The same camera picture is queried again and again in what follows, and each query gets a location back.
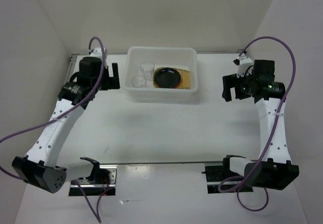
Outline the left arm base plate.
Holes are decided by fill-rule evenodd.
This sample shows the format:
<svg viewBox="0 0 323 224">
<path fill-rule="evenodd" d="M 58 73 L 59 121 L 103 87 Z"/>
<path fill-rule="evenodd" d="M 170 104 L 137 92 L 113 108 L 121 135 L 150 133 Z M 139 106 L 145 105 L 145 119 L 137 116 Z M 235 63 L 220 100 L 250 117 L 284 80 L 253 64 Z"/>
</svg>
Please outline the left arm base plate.
<svg viewBox="0 0 323 224">
<path fill-rule="evenodd" d="M 94 180 L 79 178 L 76 182 L 82 187 L 87 196 L 114 196 L 116 193 L 117 165 L 101 164 L 100 173 Z"/>
</svg>

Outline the woven bamboo tray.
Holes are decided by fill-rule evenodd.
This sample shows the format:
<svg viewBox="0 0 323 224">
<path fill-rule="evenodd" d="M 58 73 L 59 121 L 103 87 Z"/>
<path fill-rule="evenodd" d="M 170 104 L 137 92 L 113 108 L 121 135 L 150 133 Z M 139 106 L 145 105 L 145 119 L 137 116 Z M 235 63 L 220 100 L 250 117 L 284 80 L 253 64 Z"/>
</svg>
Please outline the woven bamboo tray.
<svg viewBox="0 0 323 224">
<path fill-rule="evenodd" d="M 180 83 L 180 85 L 178 87 L 171 88 L 171 89 L 190 89 L 190 72 L 187 71 L 187 70 L 178 69 L 178 68 L 174 68 L 174 69 L 179 71 L 182 79 L 181 79 L 181 83 Z"/>
</svg>

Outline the clear plastic cup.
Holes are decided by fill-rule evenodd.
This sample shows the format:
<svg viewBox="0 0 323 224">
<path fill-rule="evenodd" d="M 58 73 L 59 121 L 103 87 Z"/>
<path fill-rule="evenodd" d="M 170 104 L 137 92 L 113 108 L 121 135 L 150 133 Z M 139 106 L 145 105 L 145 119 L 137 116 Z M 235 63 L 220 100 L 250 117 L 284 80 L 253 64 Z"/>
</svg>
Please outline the clear plastic cup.
<svg viewBox="0 0 323 224">
<path fill-rule="evenodd" d="M 131 83 L 135 88 L 144 88 L 147 85 L 147 79 L 143 75 L 137 75 L 132 78 Z"/>
<path fill-rule="evenodd" d="M 151 81 L 153 79 L 154 73 L 154 63 L 150 61 L 144 61 L 139 66 L 141 74 L 148 80 Z"/>
</svg>

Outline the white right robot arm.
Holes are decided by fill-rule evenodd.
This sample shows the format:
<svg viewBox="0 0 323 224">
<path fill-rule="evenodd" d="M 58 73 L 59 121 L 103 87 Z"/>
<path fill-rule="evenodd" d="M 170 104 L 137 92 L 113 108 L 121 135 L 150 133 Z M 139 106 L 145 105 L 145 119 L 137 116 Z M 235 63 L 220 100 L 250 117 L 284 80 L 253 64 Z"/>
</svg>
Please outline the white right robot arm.
<svg viewBox="0 0 323 224">
<path fill-rule="evenodd" d="M 255 60 L 247 56 L 234 60 L 237 73 L 223 76 L 222 97 L 232 100 L 252 97 L 260 125 L 260 154 L 253 161 L 245 157 L 227 155 L 221 174 L 226 180 L 237 175 L 245 177 L 249 187 L 283 190 L 299 176 L 299 167 L 292 164 L 285 133 L 285 84 L 275 81 L 275 62 Z"/>
</svg>

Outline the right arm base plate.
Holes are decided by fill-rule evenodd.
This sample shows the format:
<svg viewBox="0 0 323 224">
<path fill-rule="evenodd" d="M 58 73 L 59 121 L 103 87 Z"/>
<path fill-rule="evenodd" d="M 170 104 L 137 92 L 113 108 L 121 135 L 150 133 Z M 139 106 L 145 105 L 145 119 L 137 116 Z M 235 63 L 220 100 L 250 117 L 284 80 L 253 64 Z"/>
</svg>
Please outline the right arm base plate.
<svg viewBox="0 0 323 224">
<path fill-rule="evenodd" d="M 230 177 L 239 176 L 237 173 L 226 172 L 223 168 L 222 162 L 220 161 L 206 163 L 204 167 L 205 167 L 205 170 L 202 172 L 202 174 L 204 174 L 206 178 L 208 194 L 220 193 L 218 190 L 218 186 L 221 183 L 221 181 Z M 238 180 L 229 180 L 222 185 L 221 189 L 222 190 L 231 189 L 235 187 L 237 184 L 239 184 Z M 240 192 L 253 192 L 253 188 L 244 186 L 242 187 Z"/>
</svg>

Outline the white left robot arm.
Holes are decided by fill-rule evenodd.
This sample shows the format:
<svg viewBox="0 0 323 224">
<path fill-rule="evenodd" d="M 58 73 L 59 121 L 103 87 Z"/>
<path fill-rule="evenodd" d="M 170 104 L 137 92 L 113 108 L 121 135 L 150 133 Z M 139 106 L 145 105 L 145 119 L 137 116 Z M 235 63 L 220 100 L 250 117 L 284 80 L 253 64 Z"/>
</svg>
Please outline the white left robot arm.
<svg viewBox="0 0 323 224">
<path fill-rule="evenodd" d="M 94 95 L 90 91 L 98 82 L 100 90 L 119 89 L 119 69 L 112 63 L 113 76 L 109 76 L 107 66 L 101 65 L 97 57 L 83 57 L 79 71 L 63 85 L 51 119 L 54 123 L 43 129 L 40 137 L 24 157 L 15 157 L 12 167 L 27 184 L 50 193 L 56 193 L 65 182 L 84 178 L 88 183 L 96 183 L 100 177 L 108 178 L 109 171 L 99 167 L 99 161 L 83 157 L 85 164 L 71 167 L 57 166 L 58 157 L 70 131 L 81 117 Z"/>
</svg>

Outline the black round dish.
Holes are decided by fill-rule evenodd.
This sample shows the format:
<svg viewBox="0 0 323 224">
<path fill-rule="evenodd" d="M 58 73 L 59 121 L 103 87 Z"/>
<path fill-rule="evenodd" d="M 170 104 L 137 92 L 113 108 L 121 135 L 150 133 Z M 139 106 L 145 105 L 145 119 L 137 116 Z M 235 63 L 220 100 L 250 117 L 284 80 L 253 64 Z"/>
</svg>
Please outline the black round dish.
<svg viewBox="0 0 323 224">
<path fill-rule="evenodd" d="M 174 68 L 158 68 L 153 76 L 153 82 L 158 88 L 176 88 L 181 79 L 179 71 Z"/>
</svg>

